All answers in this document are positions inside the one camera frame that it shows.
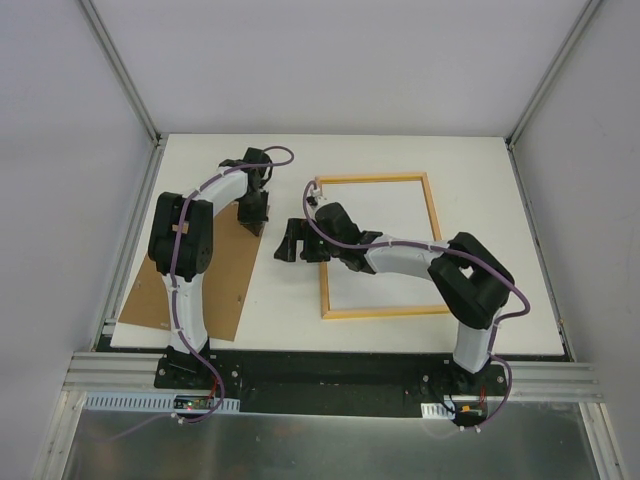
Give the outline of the yellow photo frame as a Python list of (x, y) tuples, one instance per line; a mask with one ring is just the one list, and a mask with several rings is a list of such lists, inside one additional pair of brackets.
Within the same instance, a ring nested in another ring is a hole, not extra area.
[[(356, 174), (356, 175), (334, 175), (334, 176), (318, 176), (316, 183), (323, 194), (323, 184), (341, 184), (341, 183), (372, 183), (372, 182), (402, 182), (420, 180), (423, 183), (425, 200), (427, 203), (428, 213), (430, 217), (431, 228), (435, 236), (434, 240), (441, 240), (442, 234), (436, 213), (435, 202), (431, 192), (428, 176), (424, 172), (411, 173), (386, 173), (386, 174)], [(346, 321), (353, 319), (369, 319), (369, 318), (392, 318), (407, 317), (421, 315), (441, 315), (449, 312), (445, 305), (443, 308), (430, 307), (421, 309), (418, 307), (401, 308), (401, 309), (382, 309), (380, 311), (371, 310), (347, 310), (342, 313), (329, 311), (329, 295), (328, 295), (328, 278), (326, 264), (319, 266), (320, 272), (320, 297), (321, 297), (321, 318), (325, 321)]]

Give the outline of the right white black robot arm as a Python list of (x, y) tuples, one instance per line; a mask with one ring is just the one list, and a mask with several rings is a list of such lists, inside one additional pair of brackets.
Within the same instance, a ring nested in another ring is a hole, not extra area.
[(473, 235), (460, 232), (444, 242), (398, 239), (360, 229), (341, 204), (332, 202), (303, 218), (288, 219), (274, 258), (288, 263), (337, 259), (353, 272), (400, 274), (432, 282), (458, 320), (452, 387), (469, 395), (484, 385), (494, 325), (515, 283)]

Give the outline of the printed street photo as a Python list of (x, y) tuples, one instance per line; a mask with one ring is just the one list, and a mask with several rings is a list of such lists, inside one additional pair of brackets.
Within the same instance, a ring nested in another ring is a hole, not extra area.
[[(420, 180), (323, 184), (322, 191), (329, 201), (340, 203), (361, 230), (413, 241), (435, 239)], [(435, 285), (425, 279), (353, 272), (338, 259), (328, 262), (326, 270), (330, 312), (445, 306)]]

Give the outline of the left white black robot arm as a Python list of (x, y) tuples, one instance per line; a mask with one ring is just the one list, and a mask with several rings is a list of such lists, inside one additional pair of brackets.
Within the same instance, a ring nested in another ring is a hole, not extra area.
[(221, 162), (189, 193), (164, 192), (157, 199), (148, 256), (169, 301), (170, 340), (161, 369), (176, 373), (188, 388), (202, 388), (211, 377), (203, 281), (214, 256), (215, 217), (235, 203), (240, 226), (259, 236), (268, 221), (265, 185), (274, 166), (267, 148), (249, 147), (242, 158)]

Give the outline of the brown cardboard backing board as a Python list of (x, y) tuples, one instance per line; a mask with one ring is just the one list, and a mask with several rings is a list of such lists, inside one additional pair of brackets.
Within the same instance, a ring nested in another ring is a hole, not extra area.
[[(261, 238), (237, 221), (236, 203), (214, 220), (214, 256), (204, 274), (204, 323), (212, 338), (232, 341), (257, 258)], [(169, 303), (161, 275), (145, 257), (118, 319), (125, 325), (170, 328)]]

